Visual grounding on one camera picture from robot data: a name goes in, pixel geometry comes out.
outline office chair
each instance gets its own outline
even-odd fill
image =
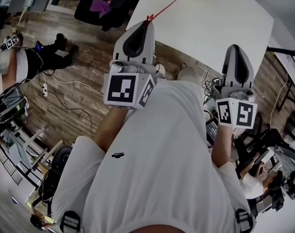
[[[21,113],[26,105],[26,99],[18,86],[13,85],[0,95],[0,124],[8,123]]]
[[[52,199],[59,185],[63,169],[68,161],[72,147],[62,146],[55,154],[49,171],[42,180],[38,193],[39,198],[33,202],[35,207],[39,202],[47,204],[47,215],[51,216]]]

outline white cable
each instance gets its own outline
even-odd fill
[[[207,80],[208,75],[211,72],[211,70],[212,70],[212,68],[209,69],[209,71],[207,72],[207,75],[206,75],[205,79],[201,82],[201,84],[203,84]]]
[[[82,82],[80,82],[80,81],[62,82],[62,81],[58,81],[54,76],[53,76],[53,78],[54,78],[55,81],[57,81],[58,83],[81,83],[81,84],[83,84],[83,85],[85,85],[85,86],[88,86],[90,89],[94,90],[96,93],[98,93],[99,95],[101,95],[101,96],[103,97],[103,94],[102,94],[102,93],[98,92],[96,89],[92,88],[90,85],[87,85],[87,84],[82,83]]]
[[[26,47],[14,47],[14,48],[21,48],[21,49],[30,49],[30,50],[32,50],[33,52],[35,52],[37,55],[38,55],[38,57],[40,58],[40,60],[41,60],[41,66],[40,66],[40,68],[38,69],[38,71],[37,71],[37,74],[36,74],[36,76],[38,75],[38,72],[39,72],[39,70],[42,68],[42,66],[44,65],[44,61],[42,60],[42,58],[40,57],[40,55],[38,54],[38,52],[36,52],[34,49],[32,49],[32,48],[26,48]]]
[[[17,23],[17,26],[20,25],[20,22],[21,22],[21,20],[22,20],[22,17],[24,16],[25,12],[28,11],[28,9],[29,9],[29,7],[25,7],[25,8],[24,8],[24,10],[23,10],[23,12],[22,12],[22,14],[21,14],[21,16],[20,16],[19,22]]]
[[[51,201],[51,199],[53,197],[50,197],[48,198],[47,200],[44,200],[43,197],[44,197],[44,181],[45,181],[45,178],[46,178],[46,175],[48,174],[48,172],[46,172],[45,176],[42,178],[42,182],[41,182],[41,185],[42,185],[42,189],[41,189],[41,200],[44,202],[44,203],[47,203],[48,201]]]
[[[288,79],[289,79],[289,74],[287,73],[287,81],[284,83],[283,87],[280,89],[280,91],[279,91],[279,93],[278,93],[278,96],[277,96],[277,99],[276,99],[276,102],[275,102],[275,105],[274,105],[273,110],[272,110],[272,112],[271,112],[271,114],[270,114],[270,122],[269,122],[269,127],[270,127],[270,129],[272,128],[272,117],[273,117],[274,109],[275,109],[275,107],[276,107],[276,105],[277,105],[277,102],[278,102],[278,99],[279,99],[279,96],[280,96],[281,91],[282,91],[283,88],[287,85]]]

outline logo print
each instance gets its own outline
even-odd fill
[[[112,157],[114,157],[115,159],[119,159],[120,157],[123,157],[124,156],[124,153],[114,153],[112,155]]]

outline black shoe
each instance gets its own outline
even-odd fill
[[[74,45],[69,50],[69,56],[71,57],[71,66],[75,64],[78,56],[78,46]]]
[[[64,51],[66,48],[68,40],[65,38],[65,36],[62,33],[58,33],[56,35],[55,45],[57,46],[58,50]]]

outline power strip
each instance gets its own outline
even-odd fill
[[[46,83],[44,83],[44,86],[43,86],[43,95],[45,97],[48,96],[48,85]]]

